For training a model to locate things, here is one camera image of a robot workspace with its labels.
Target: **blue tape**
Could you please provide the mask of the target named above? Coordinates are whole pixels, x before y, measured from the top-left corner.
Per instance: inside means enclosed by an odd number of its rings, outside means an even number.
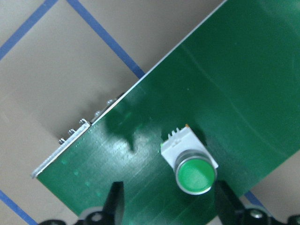
[[[251,191],[248,191],[247,193],[245,193],[245,197],[249,200],[249,202],[253,205],[259,205],[263,208],[264,205],[256,198],[256,196],[251,192]]]
[[[46,0],[37,10],[16,30],[16,32],[0,47],[0,60],[17,44],[17,42],[39,21],[40,18],[58,0]]]
[[[6,194],[0,190],[0,199],[19,217],[21,217],[29,225],[37,225],[37,222],[34,221],[26,212],[24,212],[13,200],[11,200]]]
[[[145,75],[142,69],[133,61],[133,59],[124,51],[124,49],[113,39],[113,37],[98,23],[98,21],[78,0],[67,0],[67,2],[138,78],[142,78]]]

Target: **green push button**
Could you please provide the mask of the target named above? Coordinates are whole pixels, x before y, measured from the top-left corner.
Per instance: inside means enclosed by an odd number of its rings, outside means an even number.
[[[177,175],[180,188],[192,195],[203,194],[210,190],[216,173],[207,161],[193,158],[181,165]]]

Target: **metal screw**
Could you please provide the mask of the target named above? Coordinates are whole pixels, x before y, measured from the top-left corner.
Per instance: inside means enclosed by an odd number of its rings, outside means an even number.
[[[100,213],[96,213],[95,215],[93,215],[93,217],[91,218],[91,220],[93,222],[98,222],[102,219],[102,215]]]
[[[67,132],[70,136],[75,133],[75,130],[74,129],[69,129],[69,131]]]
[[[61,139],[58,140],[58,143],[63,144],[65,141],[66,141],[65,139],[61,138]]]
[[[250,211],[250,215],[256,219],[260,219],[263,217],[262,212],[258,211],[258,210],[251,210]]]

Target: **green panel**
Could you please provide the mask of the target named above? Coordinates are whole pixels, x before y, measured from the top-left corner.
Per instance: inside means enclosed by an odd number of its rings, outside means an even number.
[[[300,148],[299,1],[232,0],[38,179],[79,214],[125,183],[125,225],[205,224],[213,191],[180,191],[160,143],[187,123],[237,195]]]

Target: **screw head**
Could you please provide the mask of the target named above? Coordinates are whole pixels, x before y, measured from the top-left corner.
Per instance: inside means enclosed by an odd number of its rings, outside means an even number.
[[[259,210],[251,210],[250,215],[256,219],[260,219],[263,217],[263,213],[260,212]]]

